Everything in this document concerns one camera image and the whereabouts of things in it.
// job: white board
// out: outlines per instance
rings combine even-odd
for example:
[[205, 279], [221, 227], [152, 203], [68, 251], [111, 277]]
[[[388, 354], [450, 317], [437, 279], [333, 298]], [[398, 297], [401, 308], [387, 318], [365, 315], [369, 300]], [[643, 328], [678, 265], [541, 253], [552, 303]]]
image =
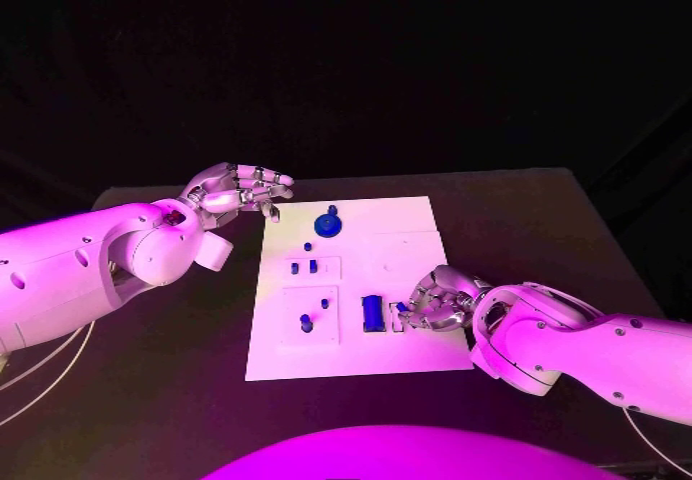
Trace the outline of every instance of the white board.
[[[330, 205], [343, 228], [322, 238], [315, 220]], [[428, 197], [283, 204], [281, 222], [267, 221], [264, 230], [245, 380], [472, 369], [464, 331], [413, 329], [394, 308], [446, 263]], [[364, 332], [368, 295], [382, 297], [385, 332]], [[300, 328], [303, 314], [310, 333]]]

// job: white cable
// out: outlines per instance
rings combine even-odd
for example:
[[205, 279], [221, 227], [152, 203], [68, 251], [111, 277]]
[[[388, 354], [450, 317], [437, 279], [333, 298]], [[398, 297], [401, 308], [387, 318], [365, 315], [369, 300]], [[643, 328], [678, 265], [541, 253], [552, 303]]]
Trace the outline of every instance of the white cable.
[[62, 378], [65, 377], [65, 375], [68, 374], [69, 372], [69, 369], [72, 368], [72, 365], [75, 364], [77, 362], [77, 359], [80, 358], [80, 355], [82, 353], [82, 350], [84, 350], [84, 347], [87, 346], [87, 341], [90, 340], [90, 336], [91, 336], [91, 332], [94, 330], [94, 322], [91, 322], [90, 324], [90, 329], [87, 330], [87, 335], [84, 337], [84, 341], [82, 341], [82, 345], [80, 346], [80, 350], [77, 351], [75, 353], [75, 358], [72, 358], [72, 361], [69, 362], [68, 366], [65, 367], [65, 370], [62, 371], [61, 373], [61, 376], [55, 379], [55, 382], [49, 385], [49, 387], [44, 390], [44, 393], [26, 404], [26, 406], [18, 410], [18, 412], [15, 412], [15, 414], [12, 414], [2, 422], [0, 422], [0, 427], [12, 420], [15, 419], [16, 417], [19, 417], [19, 415], [22, 415], [22, 413], [26, 412], [26, 410], [29, 410], [29, 408], [32, 407], [32, 405], [46, 396], [48, 392], [54, 389], [54, 387], [58, 385], [58, 382], [62, 380]]
[[639, 436], [642, 437], [642, 440], [646, 442], [649, 447], [652, 447], [652, 450], [661, 455], [663, 460], [688, 476], [692, 477], [692, 472], [689, 470], [685, 470], [665, 455], [663, 452], [653, 446], [653, 443], [649, 441], [649, 439], [645, 437], [645, 434], [642, 433], [642, 430], [639, 429], [637, 425], [635, 424], [635, 420], [632, 420], [630, 417], [630, 412], [627, 411], [626, 408], [623, 408], [625, 416], [627, 417], [627, 420], [630, 421], [632, 427], [635, 428], [635, 431], [639, 433]]
[[65, 347], [69, 345], [75, 337], [80, 335], [80, 332], [84, 330], [84, 327], [77, 330], [77, 332], [72, 334], [72, 336], [65, 340], [62, 345], [54, 350], [51, 355], [16, 378], [13, 378], [9, 382], [3, 383], [0, 385], [0, 390], [5, 390], [7, 387], [15, 385], [23, 378], [26, 378], [46, 363], [48, 361], [62, 352]]

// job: blue rectangular block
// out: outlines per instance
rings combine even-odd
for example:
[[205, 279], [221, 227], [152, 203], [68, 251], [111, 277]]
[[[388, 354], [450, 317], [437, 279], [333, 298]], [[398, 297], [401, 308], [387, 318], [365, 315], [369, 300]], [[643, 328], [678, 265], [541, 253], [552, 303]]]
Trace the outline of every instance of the blue rectangular block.
[[385, 318], [382, 316], [382, 297], [369, 295], [364, 298], [364, 331], [384, 332]]

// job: table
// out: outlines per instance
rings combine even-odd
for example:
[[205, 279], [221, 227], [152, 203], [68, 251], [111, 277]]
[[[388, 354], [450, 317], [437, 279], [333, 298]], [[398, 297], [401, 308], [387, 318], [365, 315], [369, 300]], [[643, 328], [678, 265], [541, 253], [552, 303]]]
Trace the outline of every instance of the table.
[[[95, 208], [175, 197], [180, 189], [110, 189]], [[662, 315], [568, 170], [304, 180], [293, 201], [417, 195], [430, 196], [462, 270], [496, 285], [545, 283], [606, 312]], [[69, 375], [3, 428], [10, 478], [199, 478], [287, 438], [371, 424], [485, 432], [597, 465], [658, 460], [620, 409], [567, 376], [545, 397], [479, 369], [245, 382], [263, 231], [263, 216], [241, 214], [218, 231], [235, 244], [224, 270], [193, 265], [97, 322]], [[33, 398], [67, 356], [3, 392], [5, 406]], [[636, 420], [674, 458], [692, 456], [692, 428], [639, 414]], [[444, 451], [391, 448], [402, 456]]]

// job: robotic arm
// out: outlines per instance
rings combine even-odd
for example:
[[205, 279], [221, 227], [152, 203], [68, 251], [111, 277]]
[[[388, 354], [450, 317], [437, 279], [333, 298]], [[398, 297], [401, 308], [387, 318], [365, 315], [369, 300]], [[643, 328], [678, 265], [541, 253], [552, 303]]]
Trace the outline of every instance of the robotic arm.
[[209, 230], [241, 210], [280, 220], [291, 177], [221, 163], [176, 199], [133, 203], [0, 235], [0, 354], [46, 342], [175, 282], [198, 263], [219, 271], [234, 248]]
[[472, 328], [473, 363], [524, 392], [545, 395], [565, 373], [612, 404], [692, 425], [691, 325], [604, 315], [535, 283], [493, 288], [447, 265], [402, 310], [413, 327]]

